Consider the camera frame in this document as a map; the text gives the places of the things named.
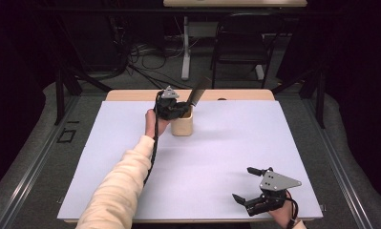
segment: robotic arm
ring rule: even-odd
[[[246,208],[248,215],[252,217],[264,212],[279,209],[283,207],[283,204],[286,200],[289,200],[293,201],[294,205],[296,206],[295,218],[297,217],[297,202],[291,198],[287,198],[286,189],[300,186],[300,181],[277,174],[273,172],[271,167],[267,170],[258,170],[249,167],[247,168],[247,172],[252,175],[264,177],[260,184],[262,194],[258,198],[253,198],[246,201],[244,198],[232,194],[235,201]]]

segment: black cable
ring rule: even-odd
[[[178,89],[191,89],[190,86],[188,86],[188,85],[186,85],[186,84],[183,84],[183,83],[180,83],[178,80],[176,80],[176,79],[170,77],[170,76],[167,75],[167,74],[160,73],[160,72],[157,72],[157,71],[154,71],[154,70],[142,69],[142,68],[140,68],[140,67],[136,67],[136,66],[135,66],[135,68],[137,68],[138,70],[141,70],[141,71],[147,71],[147,72],[152,72],[152,73],[158,73],[158,74],[161,74],[161,75],[165,76],[166,78],[172,80],[173,82],[175,82],[175,83],[177,84],[177,85],[175,85],[175,84],[168,83],[168,82],[166,82],[166,81],[161,81],[161,82],[163,82],[163,83],[167,83],[167,84],[169,84],[170,86],[174,86],[174,87],[176,87],[176,88],[178,88]]]
[[[155,158],[157,157],[157,149],[158,149],[158,141],[159,141],[159,112],[158,112],[158,101],[160,99],[160,96],[163,94],[163,91],[160,91],[157,93],[157,97],[155,99],[155,136],[154,136],[154,149],[152,151],[152,157],[151,157],[151,168],[148,170],[148,175],[146,176],[146,179],[143,180],[143,185],[145,186],[146,181],[148,181],[149,176],[151,175],[152,169],[154,168]]]
[[[150,81],[151,81],[151,80],[155,80],[155,81],[158,82],[158,83],[164,83],[164,84],[166,84],[166,86],[173,86],[173,87],[176,87],[176,88],[178,88],[178,89],[189,89],[189,88],[190,88],[189,86],[184,85],[184,84],[181,84],[181,83],[179,83],[178,81],[172,79],[171,77],[169,77],[169,76],[167,76],[167,75],[165,75],[165,74],[159,73],[159,74],[162,74],[162,75],[168,77],[168,78],[171,79],[172,81],[175,81],[175,82],[178,83],[178,84],[184,85],[186,88],[183,88],[183,87],[181,87],[181,86],[179,86],[179,85],[176,85],[176,84],[174,84],[174,83],[172,83],[172,82],[168,82],[168,81],[165,81],[165,80],[161,80],[161,79],[154,78],[154,77],[152,77],[151,75],[149,75],[149,74],[143,72],[143,71],[150,71],[150,70],[143,70],[143,69],[138,68],[138,67],[136,67],[136,66],[134,66],[134,65],[131,65],[131,64],[129,64],[128,67],[131,68],[133,71],[135,71],[135,72],[141,74],[143,77],[145,77],[146,79],[148,79],[148,80],[150,80]],[[156,85],[156,86],[157,86],[157,88],[159,88],[159,89],[163,89],[163,88],[164,88],[164,87],[162,87],[160,84],[159,84],[159,85]]]

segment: floor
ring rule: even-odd
[[[141,56],[138,61],[133,59],[131,64],[137,66],[137,69],[145,69],[143,70],[145,75],[170,80],[164,76],[169,75],[175,80],[173,84],[192,87],[200,76],[209,76],[211,54],[208,40],[194,39],[192,42],[196,42],[192,48],[190,70],[190,75],[193,77],[188,81],[180,81],[181,58],[178,53],[168,59],[152,54]],[[269,73],[268,88],[274,88],[280,83],[274,75],[281,64],[286,43],[287,40],[284,39],[284,45],[280,45],[275,52],[276,61]],[[152,49],[143,51],[146,52],[152,53]],[[240,69],[229,71],[239,73]],[[132,68],[128,68],[124,74],[104,79],[102,82],[116,89],[155,89],[145,75],[134,73]],[[58,126],[53,125],[56,119],[54,85],[45,90],[47,104],[42,116],[0,183],[0,228],[74,227],[56,219],[60,206],[57,202],[62,201],[60,194],[68,189],[69,183],[65,182],[65,177],[73,175],[74,164],[78,162],[80,155],[77,149],[84,147],[96,111],[105,97],[104,92],[87,82],[81,81],[80,84],[84,92],[82,96],[74,97],[66,92],[67,116]],[[245,86],[251,85],[221,84],[223,88]],[[337,103],[331,97],[326,97],[324,113],[326,129],[318,128],[312,119],[314,104],[311,100],[302,101],[298,97],[300,87],[301,85],[294,85],[281,94],[276,94],[276,99],[281,101],[295,141],[299,144],[299,151],[307,161],[306,169],[320,204],[327,209],[324,211],[325,217],[310,222],[309,228],[381,228],[381,197],[372,189],[366,175],[349,153]],[[56,142],[64,128],[77,129],[82,133],[76,136],[73,147]],[[310,142],[313,141],[314,137],[310,137],[313,135],[318,141]],[[313,158],[310,153],[318,151],[316,150],[318,148],[313,147],[318,144],[323,144],[320,155]],[[277,228],[272,222],[251,225],[252,228]]]

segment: white table surface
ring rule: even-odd
[[[77,221],[106,174],[143,135],[144,114],[154,102],[105,101],[77,166],[58,218]],[[232,194],[261,193],[261,177],[247,167],[302,181],[292,188],[301,219],[321,218],[316,196],[277,101],[200,101],[194,133],[159,139],[154,169],[138,200],[136,222],[254,221]]]

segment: hand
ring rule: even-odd
[[[286,192],[286,195],[288,198],[290,198],[289,192]],[[274,218],[274,220],[279,224],[282,228],[287,228],[287,225],[292,217],[292,202],[286,200],[283,207],[276,209],[274,211],[269,211],[268,213]]]
[[[145,115],[145,135],[150,136],[151,138],[155,137],[155,123],[157,121],[157,117],[155,115],[154,110],[149,109]],[[164,119],[158,119],[158,134],[159,136],[163,134],[166,130],[167,125],[169,125],[170,121]]]

